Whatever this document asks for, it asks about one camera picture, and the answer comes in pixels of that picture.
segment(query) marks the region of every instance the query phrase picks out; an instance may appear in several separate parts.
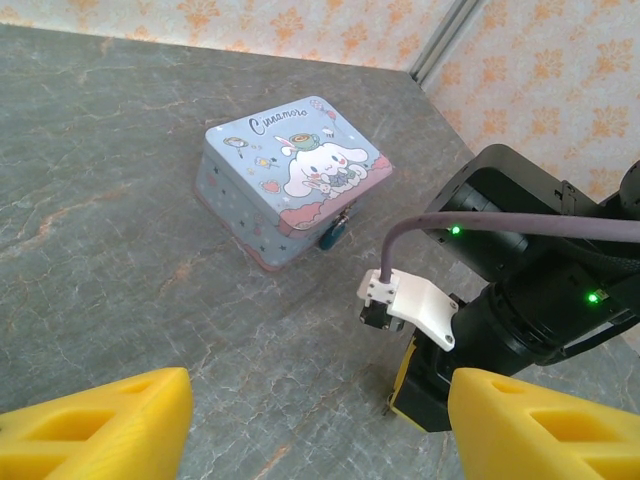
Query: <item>gray cable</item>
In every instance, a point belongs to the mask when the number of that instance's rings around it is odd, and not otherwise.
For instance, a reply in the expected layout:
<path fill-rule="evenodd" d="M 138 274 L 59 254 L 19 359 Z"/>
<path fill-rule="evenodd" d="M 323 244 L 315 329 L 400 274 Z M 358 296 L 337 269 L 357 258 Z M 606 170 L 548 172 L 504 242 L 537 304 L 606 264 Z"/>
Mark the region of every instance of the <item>gray cable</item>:
<path fill-rule="evenodd" d="M 382 244 L 380 281 L 391 281 L 393 245 L 411 230 L 438 230 L 457 225 L 465 230 L 514 232 L 526 235 L 585 238 L 608 242 L 640 243 L 640 221 L 607 218 L 537 215 L 497 212 L 435 212 L 412 217 L 396 224 Z"/>

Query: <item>yellow 3d-printed part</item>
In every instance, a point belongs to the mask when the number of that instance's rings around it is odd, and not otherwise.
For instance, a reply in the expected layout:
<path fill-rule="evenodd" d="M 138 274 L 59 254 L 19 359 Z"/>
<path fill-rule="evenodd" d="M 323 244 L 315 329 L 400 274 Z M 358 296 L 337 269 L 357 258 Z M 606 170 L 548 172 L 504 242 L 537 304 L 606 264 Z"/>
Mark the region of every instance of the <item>yellow 3d-printed part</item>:
<path fill-rule="evenodd" d="M 472 368 L 449 417 L 467 480 L 640 479 L 640 416 Z"/>
<path fill-rule="evenodd" d="M 175 479 L 193 396 L 183 368 L 0 415 L 0 480 Z"/>

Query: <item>box lid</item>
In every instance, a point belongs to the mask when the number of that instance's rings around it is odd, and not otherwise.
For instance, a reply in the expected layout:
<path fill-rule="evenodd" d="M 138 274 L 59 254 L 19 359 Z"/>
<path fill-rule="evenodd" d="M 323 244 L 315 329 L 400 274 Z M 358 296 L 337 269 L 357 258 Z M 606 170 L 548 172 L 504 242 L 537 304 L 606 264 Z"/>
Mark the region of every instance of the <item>box lid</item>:
<path fill-rule="evenodd" d="M 209 129 L 205 153 L 281 227 L 335 218 L 392 172 L 390 162 L 335 108 L 307 97 Z"/>

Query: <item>orange floral wallpaper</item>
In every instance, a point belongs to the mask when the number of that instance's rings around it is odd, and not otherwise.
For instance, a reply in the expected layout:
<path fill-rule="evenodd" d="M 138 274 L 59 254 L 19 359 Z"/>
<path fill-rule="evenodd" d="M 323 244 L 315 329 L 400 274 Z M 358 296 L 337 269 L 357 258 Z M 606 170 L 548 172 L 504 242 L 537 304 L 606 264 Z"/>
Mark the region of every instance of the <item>orange floral wallpaper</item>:
<path fill-rule="evenodd" d="M 0 23 L 408 70 L 453 0 L 0 0 Z"/>
<path fill-rule="evenodd" d="M 474 152 L 601 200 L 640 159 L 639 20 L 640 0 L 486 0 L 423 88 Z"/>

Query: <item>gray marble surface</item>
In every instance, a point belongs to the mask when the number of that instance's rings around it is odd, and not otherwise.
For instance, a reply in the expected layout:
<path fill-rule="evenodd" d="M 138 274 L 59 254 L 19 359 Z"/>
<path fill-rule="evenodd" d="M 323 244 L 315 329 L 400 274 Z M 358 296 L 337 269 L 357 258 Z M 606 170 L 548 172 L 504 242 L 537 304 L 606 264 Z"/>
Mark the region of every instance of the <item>gray marble surface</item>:
<path fill-rule="evenodd" d="M 180 478 L 462 477 L 451 434 L 381 416 L 407 342 L 361 325 L 384 232 L 470 152 L 403 73 L 0 27 L 0 411 L 180 365 Z M 326 97 L 396 165 L 330 253 L 266 274 L 196 200 L 205 129 Z M 423 234 L 397 267 L 471 298 Z M 520 377 L 638 411 L 619 339 Z"/>

